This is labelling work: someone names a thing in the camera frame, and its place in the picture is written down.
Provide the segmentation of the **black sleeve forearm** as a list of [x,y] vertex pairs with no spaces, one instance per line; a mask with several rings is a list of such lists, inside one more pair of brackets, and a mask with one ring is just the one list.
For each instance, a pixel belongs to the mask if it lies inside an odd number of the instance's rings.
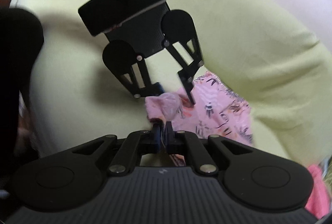
[[28,106],[30,77],[43,44],[43,27],[33,13],[1,8],[1,190],[6,192],[16,170],[20,97]]

